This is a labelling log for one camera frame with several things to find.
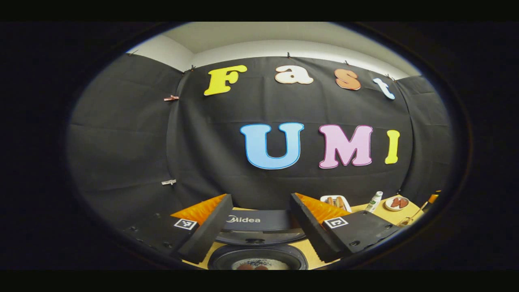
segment bowl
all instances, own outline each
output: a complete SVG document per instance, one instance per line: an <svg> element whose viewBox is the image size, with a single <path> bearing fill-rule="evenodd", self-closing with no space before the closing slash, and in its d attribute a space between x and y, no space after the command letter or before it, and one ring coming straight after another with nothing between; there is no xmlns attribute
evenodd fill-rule
<svg viewBox="0 0 519 292"><path fill-rule="evenodd" d="M393 203L395 203L395 200L400 200L400 202L404 202L404 203L400 203L399 205L396 205L394 207L391 207L391 205L393 205ZM396 196L396 197L392 197L392 198L389 198L385 201L384 203L385 207L388 209L388 210L391 210L391 211L400 211L400 210L403 210L405 209L407 206L409 206L409 199L408 198L405 198L405 197L399 197L399 196Z"/></svg>

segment black fabric curtain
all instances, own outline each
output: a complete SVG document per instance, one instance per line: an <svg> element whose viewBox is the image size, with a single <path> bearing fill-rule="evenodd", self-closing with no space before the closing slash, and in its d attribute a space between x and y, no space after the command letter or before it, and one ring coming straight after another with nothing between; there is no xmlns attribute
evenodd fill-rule
<svg viewBox="0 0 519 292"><path fill-rule="evenodd" d="M170 185L166 134L182 72L123 55L85 89L70 121L68 157L80 193L100 216L125 228L179 205Z"/></svg>
<svg viewBox="0 0 519 292"><path fill-rule="evenodd" d="M414 147L402 195L422 205L442 190L452 171L453 126L442 99L423 76L398 80L413 125Z"/></svg>
<svg viewBox="0 0 519 292"><path fill-rule="evenodd" d="M231 90L204 96L211 70L245 65ZM276 68L297 65L314 79L311 84L282 84L275 80ZM359 90L336 84L334 71L354 71ZM379 78L395 95L388 99L373 82ZM394 195L409 169L413 147L411 120L400 91L381 74L326 60L307 58L247 58L206 65L189 71L178 92L168 131L168 158L177 178L179 199L186 205L231 193L235 206L252 209L286 209L289 195L299 192L320 198L343 195L350 205L366 204L377 192ZM304 124L301 156L294 165L265 170L248 162L240 128L247 124L267 124L268 154L285 155L282 123ZM324 158L324 136L319 127L339 125L348 139L355 128L369 125L372 163L366 166L319 168ZM400 132L398 162L385 164L389 149L388 130Z"/></svg>
<svg viewBox="0 0 519 292"><path fill-rule="evenodd" d="M205 96L211 70L244 65L229 92ZM276 68L307 70L311 84L282 84ZM336 84L336 69L355 72L358 90ZM395 99L388 99L379 78ZM170 95L177 101L165 102ZM267 152L286 153L282 123L301 123L301 154L284 169L255 167L240 128L267 124ZM365 166L322 169L322 125L338 125L348 139L361 125L373 128ZM388 130L397 130L398 161L386 164ZM264 57L225 61L182 72L124 55L92 81L78 101L69 129L69 161L81 194L106 220L125 228L153 213L174 212L223 193L236 207L287 209L289 195L319 199L343 195L366 204L377 191L421 200L441 188L450 150L448 117L422 77L398 82L345 63ZM176 184L161 185L176 179Z"/></svg>

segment wooden table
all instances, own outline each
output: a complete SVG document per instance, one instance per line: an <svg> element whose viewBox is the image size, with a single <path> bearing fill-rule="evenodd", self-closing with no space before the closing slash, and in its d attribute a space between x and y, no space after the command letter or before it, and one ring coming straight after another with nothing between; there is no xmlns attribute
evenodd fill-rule
<svg viewBox="0 0 519 292"><path fill-rule="evenodd" d="M390 211L390 210L386 209L385 206L384 206L384 202L386 200L392 199L392 198L394 198L396 196L389 197L387 199L382 200L380 202L380 204L378 205L377 209L373 212L373 214L375 214L375 215L377 215L377 216L387 220L388 222L391 222L391 223L396 225L402 219L404 219L405 217L408 217L408 216L411 217L417 211L420 210L420 208L418 206L416 206L415 204L413 204L412 202L409 202L409 205L407 207L405 207L405 209L403 209L401 211ZM351 211L353 213L358 212L358 211L362 211L362 210L366 209L366 206L367 206L367 204L359 205L359 206L352 206L351 207ZM415 220L417 218L419 218L421 215L423 215L422 211L420 211L418 213L418 215L415 217ZM207 264L209 262L209 258L211 257L213 252L215 250L217 250L218 248L224 246L224 245L226 245L226 244L225 243L219 243L219 242L213 243L213 246L211 246L211 249L209 249L209 252L207 253L206 258L203 260L203 262L201 262L199 264L193 264L191 262L184 261L184 260L183 260L183 262L187 263L187 264L191 264L191 265L199 267L199 268L202 268L202 269L207 269ZM340 260L340 259L338 259L336 261L329 262L329 263L325 263L325 262L321 261L319 259L319 257L317 256L315 250L313 249L312 245L310 244L309 240L302 240L302 241L290 243L289 245L291 245L293 247L296 247L299 250L301 250L301 252L306 257L306 260L308 262L308 269L309 270L320 268L320 267L326 266L328 264L331 264L331 263L334 263L334 262L337 262L337 261Z"/></svg>

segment tongs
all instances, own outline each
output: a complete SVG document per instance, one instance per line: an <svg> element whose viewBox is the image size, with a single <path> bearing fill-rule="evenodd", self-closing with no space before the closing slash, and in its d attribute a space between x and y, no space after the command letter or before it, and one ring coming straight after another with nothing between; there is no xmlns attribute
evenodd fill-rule
<svg viewBox="0 0 519 292"><path fill-rule="evenodd" d="M431 195L431 197L429 198L428 201L426 201L422 207L420 208L420 210L418 210L418 212L416 212L416 214L412 215L411 217L405 217L402 221L400 221L400 223L397 224L398 227L404 227L406 225L409 225L411 224L414 220L415 220L415 217L416 215L418 215L418 213L420 213L420 211L422 211L425 206L427 206L427 203L434 203L434 201L436 200L436 198L438 197L437 194L433 194Z"/></svg>

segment letter m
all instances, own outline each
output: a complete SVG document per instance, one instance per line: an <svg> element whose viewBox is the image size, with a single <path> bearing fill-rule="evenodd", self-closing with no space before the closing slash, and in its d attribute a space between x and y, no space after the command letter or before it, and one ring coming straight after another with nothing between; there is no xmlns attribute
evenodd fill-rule
<svg viewBox="0 0 519 292"><path fill-rule="evenodd" d="M337 125L323 125L319 132L324 134L325 149L324 160L319 163L321 168L334 168L339 165L335 159L335 152L339 154L340 160L346 166L350 163L353 154L357 155L352 164L363 166L371 163L370 140L373 128L370 126L358 126L348 140L343 130Z"/></svg>

